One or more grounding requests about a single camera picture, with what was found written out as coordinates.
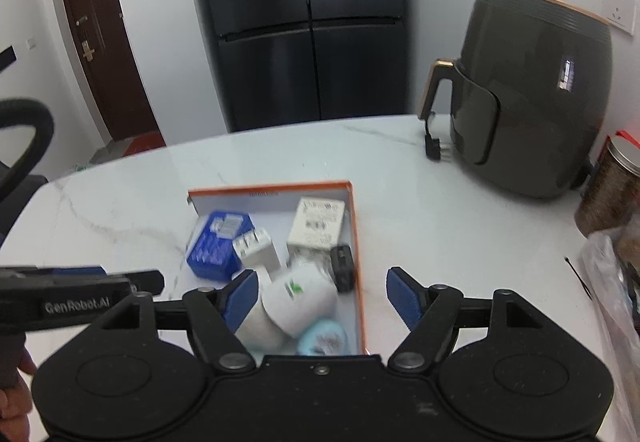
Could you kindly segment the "person's left hand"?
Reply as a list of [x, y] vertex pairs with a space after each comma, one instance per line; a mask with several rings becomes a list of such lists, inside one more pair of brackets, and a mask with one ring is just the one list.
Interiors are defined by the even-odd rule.
[[29, 440], [28, 414], [32, 411], [32, 392], [22, 376], [13, 388], [1, 390], [1, 435], [12, 442]]

